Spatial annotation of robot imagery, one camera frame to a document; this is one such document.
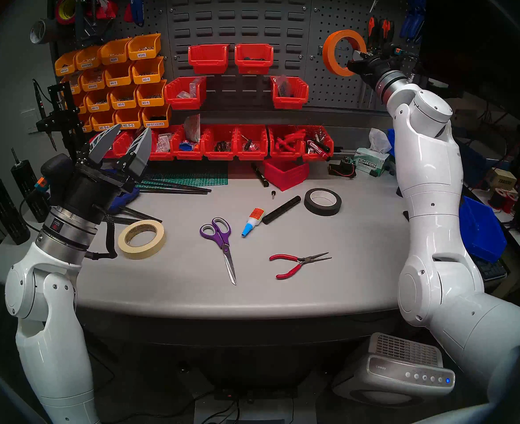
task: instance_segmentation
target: workbench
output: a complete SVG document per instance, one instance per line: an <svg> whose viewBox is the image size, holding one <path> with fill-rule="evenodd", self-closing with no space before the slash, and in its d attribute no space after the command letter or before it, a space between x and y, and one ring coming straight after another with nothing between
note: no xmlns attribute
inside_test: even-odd
<svg viewBox="0 0 520 424"><path fill-rule="evenodd" d="M386 172L374 178L359 172L352 180L338 178L329 176L327 164L319 162L311 164L306 181L280 192L272 185L263 188L249 164L245 167L244 174L229 172L228 185L210 187L208 195L141 193L130 206L163 220L165 245L146 259L127 259L118 251L115 259L84 260L77 280L78 306L144 317L225 320L397 310L397 281L408 255L409 223L402 214L405 200L396 195L395 176ZM315 187L331 189L342 198L338 214L307 211L303 198ZM269 225L261 223L246 238L241 236L254 208L268 213L296 195L301 196L300 204ZM230 282L222 251L199 235L201 225L217 216L232 228L229 242L236 286ZM106 252L105 225L99 227L93 252ZM118 236L125 226L116 227ZM32 234L20 246L4 239L0 283L34 239ZM327 251L332 259L305 265L281 281L275 275L295 263L268 260L277 253L304 257Z"/></svg>

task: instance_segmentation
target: orange label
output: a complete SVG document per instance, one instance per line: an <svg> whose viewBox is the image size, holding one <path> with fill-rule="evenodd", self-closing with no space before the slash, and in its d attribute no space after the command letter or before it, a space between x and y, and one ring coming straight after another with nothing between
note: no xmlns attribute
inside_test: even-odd
<svg viewBox="0 0 520 424"><path fill-rule="evenodd" d="M254 211L250 214L250 217L256 220L260 220L262 217L262 214L264 214L264 210L262 208L254 208Z"/></svg>

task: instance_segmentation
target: tissue box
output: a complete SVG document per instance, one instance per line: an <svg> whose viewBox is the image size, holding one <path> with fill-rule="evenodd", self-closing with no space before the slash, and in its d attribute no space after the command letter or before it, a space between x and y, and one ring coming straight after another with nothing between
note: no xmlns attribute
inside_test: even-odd
<svg viewBox="0 0 520 424"><path fill-rule="evenodd" d="M387 153L379 153L360 147L354 155L356 169L370 173L372 176L380 176L384 171L384 162L389 158Z"/></svg>

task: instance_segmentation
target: glue bottle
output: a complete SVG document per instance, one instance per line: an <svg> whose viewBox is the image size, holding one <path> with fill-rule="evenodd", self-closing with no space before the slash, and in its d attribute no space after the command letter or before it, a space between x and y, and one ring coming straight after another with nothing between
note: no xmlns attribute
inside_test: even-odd
<svg viewBox="0 0 520 424"><path fill-rule="evenodd" d="M242 231L242 236L246 237L252 228L258 226L260 221L262 220L262 215L264 215L264 210L262 208L254 208L254 211L250 213L250 217L248 217L248 222L246 222L246 226Z"/></svg>

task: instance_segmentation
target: wall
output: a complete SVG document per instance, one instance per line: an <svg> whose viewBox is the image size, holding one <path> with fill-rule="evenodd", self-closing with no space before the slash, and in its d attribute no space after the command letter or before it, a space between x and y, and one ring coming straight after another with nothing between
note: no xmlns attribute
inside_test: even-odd
<svg viewBox="0 0 520 424"><path fill-rule="evenodd" d="M32 78L45 93L56 82L49 46L33 45L29 38L30 27L41 17L46 17L46 0L14 0L0 16L0 178L16 206L22 195L10 174L10 148L19 159L30 160L37 176L40 166L57 153L45 133L28 134L20 117L36 107ZM58 153L66 153L61 134L54 134L54 139Z"/></svg>

